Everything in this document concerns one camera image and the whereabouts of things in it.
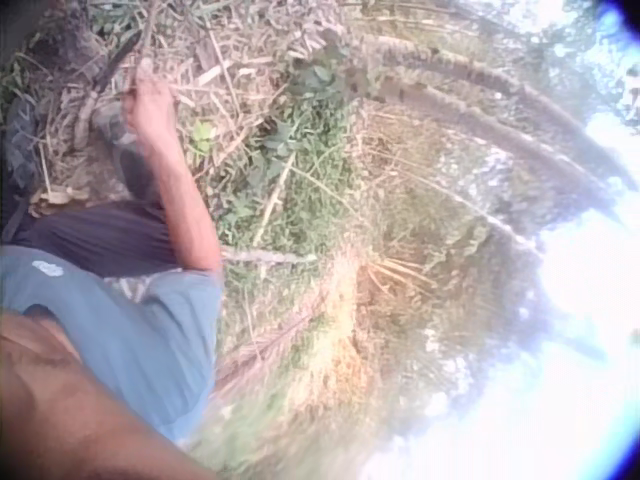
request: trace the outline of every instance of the logo on shirt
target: logo on shirt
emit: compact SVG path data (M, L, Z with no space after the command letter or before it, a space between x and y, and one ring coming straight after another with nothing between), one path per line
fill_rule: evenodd
M43 262L42 260L36 260L31 265L50 277L61 277L64 274L62 267L53 265L52 263Z

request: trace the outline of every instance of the sky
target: sky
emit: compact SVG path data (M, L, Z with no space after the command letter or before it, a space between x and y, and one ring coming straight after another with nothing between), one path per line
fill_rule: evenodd
M539 0L539 7L523 29L563 21L560 1ZM511 13L513 23L522 17L519 7ZM593 115L587 133L615 149L640 183L637 135L605 113ZM605 359L546 342L536 358L522 354L496 367L463 418L439 392L426 412L434 426L419 436L396 437L370 459L362 480L609 476L640 429L640 349L630 342L640 328L640 195L622 194L616 210L624 226L589 211L540 236L546 254L539 279L569 318L563 331L578 332Z

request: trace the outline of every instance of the blue t-shirt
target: blue t-shirt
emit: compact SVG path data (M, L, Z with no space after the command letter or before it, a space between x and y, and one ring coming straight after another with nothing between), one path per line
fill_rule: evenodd
M177 442L199 423L214 382L222 278L171 272L135 303L48 253L3 247L2 307L46 307L84 365L118 399Z

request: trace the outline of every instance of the man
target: man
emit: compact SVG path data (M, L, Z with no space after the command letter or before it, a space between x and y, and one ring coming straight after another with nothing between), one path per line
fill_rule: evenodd
M29 130L25 105L12 124ZM24 215L25 178L35 171L24 143L32 137L5 139L0 454L13 471L28 466L23 478L118 470L137 457L141 471L174 478L184 460L143 422L177 442L198 424L213 387L223 283L216 230L185 164L167 85L141 68L125 105L153 179L141 178L130 150L117 158L132 201ZM115 144L111 127L102 127ZM140 303L101 278L178 266L182 272L152 280ZM125 478L120 473L115 478Z

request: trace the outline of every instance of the pants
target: pants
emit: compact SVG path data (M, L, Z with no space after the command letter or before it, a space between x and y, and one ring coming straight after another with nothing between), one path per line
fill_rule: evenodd
M2 163L2 229L19 208L20 192ZM178 268L158 199L68 210L43 218L25 214L10 245L35 248L100 277L136 277Z

